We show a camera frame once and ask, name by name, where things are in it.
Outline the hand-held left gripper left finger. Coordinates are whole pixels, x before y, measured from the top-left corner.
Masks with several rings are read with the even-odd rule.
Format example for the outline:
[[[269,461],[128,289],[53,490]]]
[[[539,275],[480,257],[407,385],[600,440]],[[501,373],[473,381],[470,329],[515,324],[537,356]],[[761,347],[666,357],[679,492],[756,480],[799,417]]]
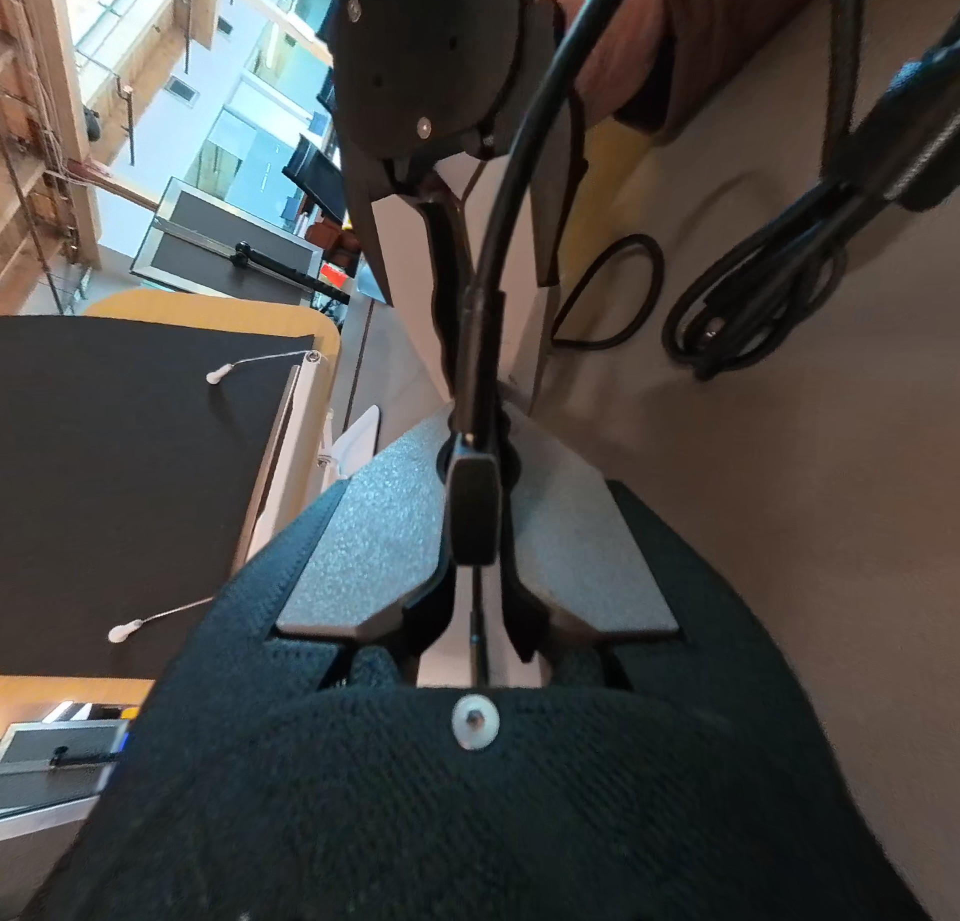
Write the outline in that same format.
[[[460,683],[458,574],[437,467],[448,419],[421,421],[345,483],[277,618],[280,634],[358,646],[401,640],[418,656],[417,685]]]

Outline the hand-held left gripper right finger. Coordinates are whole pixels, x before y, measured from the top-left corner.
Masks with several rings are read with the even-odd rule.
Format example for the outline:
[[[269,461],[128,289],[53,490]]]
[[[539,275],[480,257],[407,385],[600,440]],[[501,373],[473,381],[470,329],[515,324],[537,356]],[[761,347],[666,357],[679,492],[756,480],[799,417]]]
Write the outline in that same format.
[[[680,627],[602,473],[518,409],[500,417],[507,657],[662,640]]]

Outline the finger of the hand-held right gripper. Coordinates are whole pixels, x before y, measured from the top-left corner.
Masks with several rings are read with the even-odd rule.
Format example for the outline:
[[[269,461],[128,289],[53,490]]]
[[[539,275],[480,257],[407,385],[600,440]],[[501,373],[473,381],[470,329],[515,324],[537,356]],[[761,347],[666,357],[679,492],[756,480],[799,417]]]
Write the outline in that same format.
[[[500,282],[505,297],[498,381],[505,399],[532,413],[559,303],[555,265],[563,210],[563,157],[548,149],[526,189]]]
[[[461,198],[443,179],[372,206],[385,295],[443,402],[453,399],[466,288],[474,276]]]

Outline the black port adapter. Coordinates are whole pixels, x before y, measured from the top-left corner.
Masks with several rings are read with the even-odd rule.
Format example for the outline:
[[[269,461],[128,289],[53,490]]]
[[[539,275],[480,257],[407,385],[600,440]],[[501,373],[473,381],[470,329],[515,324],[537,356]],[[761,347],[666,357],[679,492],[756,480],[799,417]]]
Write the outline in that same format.
[[[450,553],[459,567],[489,567],[498,556],[502,482],[498,458],[458,438],[446,477]]]

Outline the person's right hand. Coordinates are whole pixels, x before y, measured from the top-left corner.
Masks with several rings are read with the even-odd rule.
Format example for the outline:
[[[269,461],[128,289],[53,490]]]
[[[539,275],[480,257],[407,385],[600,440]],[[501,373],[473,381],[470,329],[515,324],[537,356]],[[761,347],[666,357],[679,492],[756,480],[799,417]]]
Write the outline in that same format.
[[[586,127],[670,140],[812,0],[623,0],[577,79]]]

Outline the white plastic piece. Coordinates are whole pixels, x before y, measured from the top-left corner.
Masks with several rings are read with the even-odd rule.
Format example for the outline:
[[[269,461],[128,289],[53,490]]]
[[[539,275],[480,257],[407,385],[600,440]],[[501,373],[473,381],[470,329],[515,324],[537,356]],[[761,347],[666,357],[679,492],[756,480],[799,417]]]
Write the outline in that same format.
[[[333,440],[333,411],[327,412],[317,455],[320,489],[349,479],[368,464],[377,452],[381,411],[372,405],[337,440]]]

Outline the black monitor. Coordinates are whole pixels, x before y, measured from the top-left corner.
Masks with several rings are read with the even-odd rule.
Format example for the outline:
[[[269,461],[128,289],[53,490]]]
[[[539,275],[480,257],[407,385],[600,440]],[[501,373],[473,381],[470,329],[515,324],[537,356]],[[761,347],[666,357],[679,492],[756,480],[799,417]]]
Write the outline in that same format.
[[[282,173],[326,218],[344,224],[348,208],[343,174],[313,139],[306,134],[299,136]]]

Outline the grey paper trimmer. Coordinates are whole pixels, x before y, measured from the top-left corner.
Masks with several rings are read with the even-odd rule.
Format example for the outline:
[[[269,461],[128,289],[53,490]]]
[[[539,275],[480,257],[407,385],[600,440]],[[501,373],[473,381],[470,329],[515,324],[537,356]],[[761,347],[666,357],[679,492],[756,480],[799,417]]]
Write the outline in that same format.
[[[267,267],[235,262],[239,243],[285,269],[319,276],[319,248],[178,178],[165,185],[129,272],[166,291],[315,310],[330,303]]]
[[[1,739],[2,817],[98,795],[128,728],[123,718],[10,724]]]

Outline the wooden shelf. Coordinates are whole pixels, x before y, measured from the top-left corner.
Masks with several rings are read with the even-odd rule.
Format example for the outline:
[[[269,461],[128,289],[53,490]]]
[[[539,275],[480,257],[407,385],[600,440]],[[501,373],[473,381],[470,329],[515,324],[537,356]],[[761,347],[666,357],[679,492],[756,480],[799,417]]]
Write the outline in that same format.
[[[39,287],[65,311],[64,270],[101,263],[101,223],[66,0],[1,0],[1,314]]]

